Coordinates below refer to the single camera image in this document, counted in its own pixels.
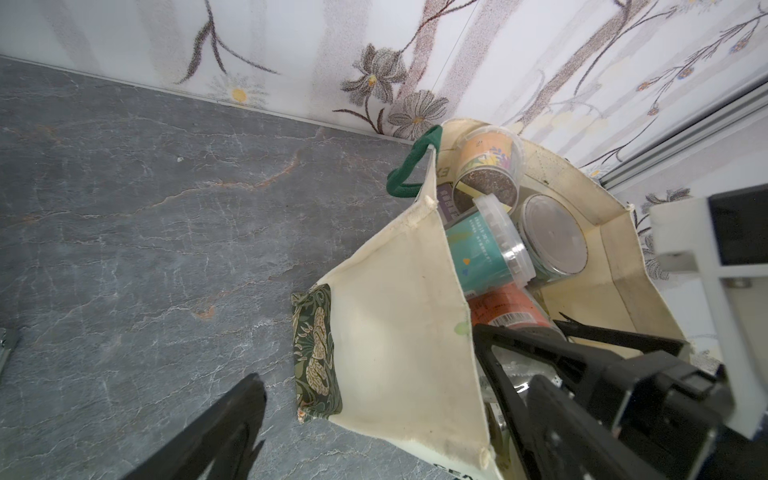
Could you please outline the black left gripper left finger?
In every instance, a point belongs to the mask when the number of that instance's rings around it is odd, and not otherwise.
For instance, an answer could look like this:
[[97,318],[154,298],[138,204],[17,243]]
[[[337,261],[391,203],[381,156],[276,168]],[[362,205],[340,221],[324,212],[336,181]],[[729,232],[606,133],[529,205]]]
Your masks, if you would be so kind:
[[246,479],[263,447],[267,404],[256,373],[239,381],[128,479]]

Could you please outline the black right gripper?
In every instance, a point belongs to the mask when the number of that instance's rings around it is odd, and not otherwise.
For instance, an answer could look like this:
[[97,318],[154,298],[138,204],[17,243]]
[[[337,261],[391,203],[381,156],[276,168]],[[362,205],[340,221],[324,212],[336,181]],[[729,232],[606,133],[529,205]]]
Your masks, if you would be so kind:
[[638,457],[669,479],[694,479],[712,455],[735,409],[728,381],[679,358],[684,340],[580,323],[560,313],[554,324],[566,337],[637,350],[622,360],[596,347],[556,341],[504,327],[472,330],[477,360],[488,379],[529,479],[542,479],[533,455],[526,406],[493,353],[498,347],[552,367],[582,408],[605,372],[605,427]]

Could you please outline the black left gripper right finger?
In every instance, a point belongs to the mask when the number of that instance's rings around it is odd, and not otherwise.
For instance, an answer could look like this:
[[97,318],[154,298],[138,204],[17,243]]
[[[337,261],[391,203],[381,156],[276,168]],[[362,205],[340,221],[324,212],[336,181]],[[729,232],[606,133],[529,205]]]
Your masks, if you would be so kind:
[[533,455],[542,479],[661,479],[548,379],[530,382]]

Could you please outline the red orange label seed jar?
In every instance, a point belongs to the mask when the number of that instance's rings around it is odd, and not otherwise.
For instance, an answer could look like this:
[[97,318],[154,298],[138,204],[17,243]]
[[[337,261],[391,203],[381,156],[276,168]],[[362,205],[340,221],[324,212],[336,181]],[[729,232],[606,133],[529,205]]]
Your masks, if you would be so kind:
[[512,330],[534,329],[557,332],[545,310],[526,289],[508,284],[468,301],[473,325]]

